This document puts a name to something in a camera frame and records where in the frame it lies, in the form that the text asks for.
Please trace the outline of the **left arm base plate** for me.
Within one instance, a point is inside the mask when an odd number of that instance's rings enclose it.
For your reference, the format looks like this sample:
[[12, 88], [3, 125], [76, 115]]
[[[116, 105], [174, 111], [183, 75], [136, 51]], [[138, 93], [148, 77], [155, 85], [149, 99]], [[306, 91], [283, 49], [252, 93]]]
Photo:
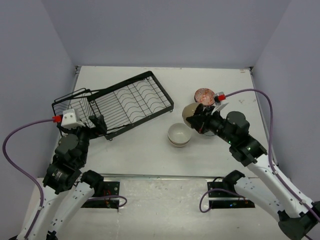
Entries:
[[[118, 195], [120, 191], [119, 181], [104, 181], [102, 189], [93, 195], [93, 198]], [[120, 205], [119, 198], [102, 198], [98, 200], [87, 201], [82, 205], [86, 209], [115, 209]]]

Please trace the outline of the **blue zigzag patterned bowl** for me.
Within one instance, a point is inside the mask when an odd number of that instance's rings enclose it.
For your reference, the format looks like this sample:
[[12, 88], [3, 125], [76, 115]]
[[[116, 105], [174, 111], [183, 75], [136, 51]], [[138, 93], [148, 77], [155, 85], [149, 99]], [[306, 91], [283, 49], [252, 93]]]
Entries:
[[194, 93], [194, 100], [196, 103], [201, 103], [204, 106], [212, 106], [215, 103], [214, 91], [209, 88], [199, 88]]

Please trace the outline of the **beige bowl with flower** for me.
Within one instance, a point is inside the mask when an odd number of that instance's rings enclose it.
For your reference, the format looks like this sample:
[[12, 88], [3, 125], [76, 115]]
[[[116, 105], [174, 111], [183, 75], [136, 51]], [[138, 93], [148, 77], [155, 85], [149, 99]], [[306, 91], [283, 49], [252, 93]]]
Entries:
[[185, 147], [190, 142], [190, 140], [191, 139], [189, 138], [189, 139], [186, 139], [184, 141], [175, 141], [175, 140], [171, 139], [170, 137], [168, 137], [168, 141], [175, 148], [183, 148], [183, 147]]

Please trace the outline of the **light blue bowl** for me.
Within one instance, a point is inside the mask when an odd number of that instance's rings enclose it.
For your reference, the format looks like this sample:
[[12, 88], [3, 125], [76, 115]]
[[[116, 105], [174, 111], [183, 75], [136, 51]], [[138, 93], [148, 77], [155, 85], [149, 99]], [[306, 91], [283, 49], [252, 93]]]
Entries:
[[216, 135], [214, 134], [214, 133], [212, 133], [212, 132], [206, 132], [206, 133], [203, 133], [202, 134], [203, 136], [205, 136], [205, 137], [215, 137]]

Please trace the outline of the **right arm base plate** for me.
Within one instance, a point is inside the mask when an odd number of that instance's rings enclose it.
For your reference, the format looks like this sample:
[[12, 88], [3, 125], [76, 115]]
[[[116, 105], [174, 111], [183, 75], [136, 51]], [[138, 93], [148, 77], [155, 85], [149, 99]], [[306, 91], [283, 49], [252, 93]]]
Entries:
[[[223, 186], [223, 179], [211, 179], [207, 181], [207, 189], [224, 189], [226, 190], [227, 187]], [[223, 191], [213, 191], [208, 194], [208, 203], [211, 209], [254, 209], [256, 206], [255, 204], [242, 197], [237, 197], [227, 192]]]

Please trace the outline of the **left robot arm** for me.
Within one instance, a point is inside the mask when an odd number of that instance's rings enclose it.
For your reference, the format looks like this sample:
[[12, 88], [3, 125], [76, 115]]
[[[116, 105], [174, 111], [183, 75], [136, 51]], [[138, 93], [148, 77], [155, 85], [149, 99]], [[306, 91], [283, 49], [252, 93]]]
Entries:
[[53, 117], [65, 133], [54, 151], [52, 163], [42, 182], [39, 206], [16, 236], [18, 240], [57, 240], [81, 206], [92, 196], [103, 193], [103, 177], [89, 170], [81, 172], [87, 162], [90, 140], [107, 133], [103, 116], [90, 116], [90, 128], [73, 111]]

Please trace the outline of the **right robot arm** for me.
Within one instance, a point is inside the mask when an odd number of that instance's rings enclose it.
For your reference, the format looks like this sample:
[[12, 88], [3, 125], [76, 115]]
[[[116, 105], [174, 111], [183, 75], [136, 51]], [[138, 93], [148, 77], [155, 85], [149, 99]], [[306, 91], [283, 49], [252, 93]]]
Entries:
[[223, 118], [221, 106], [187, 105], [182, 111], [186, 125], [199, 134], [212, 132], [230, 145], [232, 157], [254, 173], [267, 187], [256, 188], [243, 173], [234, 170], [224, 177], [227, 196], [248, 198], [269, 213], [291, 240], [301, 240], [320, 222], [320, 203], [299, 190], [273, 163], [262, 144], [249, 134], [250, 123], [239, 111]]

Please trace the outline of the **tan and black bowl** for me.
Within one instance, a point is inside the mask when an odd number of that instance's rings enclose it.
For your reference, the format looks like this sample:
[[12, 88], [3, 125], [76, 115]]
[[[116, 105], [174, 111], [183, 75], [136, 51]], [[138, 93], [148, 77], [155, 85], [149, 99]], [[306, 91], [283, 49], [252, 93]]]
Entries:
[[191, 129], [192, 129], [192, 125], [187, 121], [187, 118], [192, 117], [195, 114], [195, 109], [199, 104], [202, 104], [202, 103], [195, 102], [195, 103], [188, 104], [187, 106], [184, 107], [182, 111], [183, 122]]

